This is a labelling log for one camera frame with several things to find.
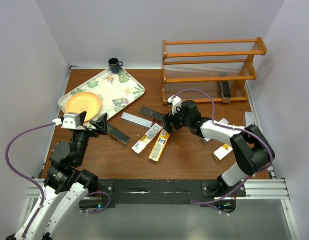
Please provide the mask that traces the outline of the white R.O toothpaste box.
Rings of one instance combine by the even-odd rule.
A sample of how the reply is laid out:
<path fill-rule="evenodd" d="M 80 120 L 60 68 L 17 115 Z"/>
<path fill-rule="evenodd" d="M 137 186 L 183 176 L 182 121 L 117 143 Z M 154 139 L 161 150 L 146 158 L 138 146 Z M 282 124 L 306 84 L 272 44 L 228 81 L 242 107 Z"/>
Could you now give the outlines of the white R.O toothpaste box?
<path fill-rule="evenodd" d="M 148 145 L 159 135 L 163 127 L 155 123 L 144 136 L 132 147 L 135 154 L 140 157 Z"/>

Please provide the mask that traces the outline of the black toothpaste box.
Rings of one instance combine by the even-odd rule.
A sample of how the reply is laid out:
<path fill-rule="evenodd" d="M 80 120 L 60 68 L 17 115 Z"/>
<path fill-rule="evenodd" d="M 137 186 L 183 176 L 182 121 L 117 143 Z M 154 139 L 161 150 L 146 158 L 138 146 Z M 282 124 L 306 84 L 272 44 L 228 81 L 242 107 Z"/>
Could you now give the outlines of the black toothpaste box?
<path fill-rule="evenodd" d="M 165 118 L 165 114 L 163 113 L 160 113 L 158 111 L 155 111 L 153 109 L 150 109 L 146 106 L 142 106 L 140 109 L 139 109 L 139 112 L 146 116 L 147 118 L 151 119 L 152 121 L 156 122 L 156 123 L 159 123 L 159 124 L 167 124 L 168 122 L 166 121 L 167 119 Z"/>
<path fill-rule="evenodd" d="M 122 144 L 123 146 L 127 147 L 129 145 L 129 142 L 131 138 L 111 125 L 110 123 L 107 124 L 107 135 Z"/>
<path fill-rule="evenodd" d="M 224 104 L 229 104 L 232 101 L 231 89 L 228 81 L 219 81 L 221 98 Z"/>

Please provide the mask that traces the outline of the orange toothpaste box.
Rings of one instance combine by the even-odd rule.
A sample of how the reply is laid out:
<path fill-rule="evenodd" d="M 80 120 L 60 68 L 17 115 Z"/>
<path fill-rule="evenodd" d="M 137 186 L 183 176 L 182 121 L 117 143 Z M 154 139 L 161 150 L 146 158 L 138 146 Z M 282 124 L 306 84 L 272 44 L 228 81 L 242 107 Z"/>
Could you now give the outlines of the orange toothpaste box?
<path fill-rule="evenodd" d="M 162 131 L 160 132 L 160 135 L 148 157 L 148 159 L 154 163 L 158 163 L 163 151 L 167 145 L 167 142 L 170 138 L 170 134 L 165 130 L 162 129 Z"/>

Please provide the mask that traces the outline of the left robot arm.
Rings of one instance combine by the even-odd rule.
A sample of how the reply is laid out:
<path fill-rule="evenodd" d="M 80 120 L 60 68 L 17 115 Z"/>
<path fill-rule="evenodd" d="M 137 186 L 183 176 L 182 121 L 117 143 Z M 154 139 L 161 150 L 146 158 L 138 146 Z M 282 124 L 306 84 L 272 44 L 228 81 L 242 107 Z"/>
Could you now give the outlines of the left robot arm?
<path fill-rule="evenodd" d="M 90 121 L 93 128 L 87 128 L 84 120 L 86 111 L 66 113 L 54 119 L 49 126 L 61 126 L 72 132 L 70 142 L 58 142 L 50 156 L 51 167 L 43 185 L 18 171 L 9 159 L 13 138 L 5 149 L 5 161 L 8 167 L 21 178 L 34 184 L 39 198 L 28 219 L 20 230 L 7 237 L 9 240 L 52 240 L 55 238 L 61 222 L 79 202 L 98 191 L 98 177 L 93 173 L 77 170 L 82 166 L 90 138 L 108 134 L 108 115 L 104 113 L 96 121 Z"/>

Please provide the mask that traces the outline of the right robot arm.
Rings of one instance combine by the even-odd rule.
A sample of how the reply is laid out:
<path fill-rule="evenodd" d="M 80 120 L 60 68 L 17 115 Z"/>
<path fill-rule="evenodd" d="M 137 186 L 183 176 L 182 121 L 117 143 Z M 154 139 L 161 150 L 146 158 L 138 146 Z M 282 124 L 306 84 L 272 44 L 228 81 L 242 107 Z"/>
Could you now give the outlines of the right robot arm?
<path fill-rule="evenodd" d="M 195 136 L 216 140 L 232 148 L 236 163 L 217 178 L 220 195 L 229 196 L 238 183 L 272 165 L 275 152 L 256 125 L 231 126 L 203 117 L 195 101 L 183 102 L 177 96 L 171 97 L 168 104 L 171 111 L 163 117 L 163 128 L 168 133 L 186 127 Z"/>

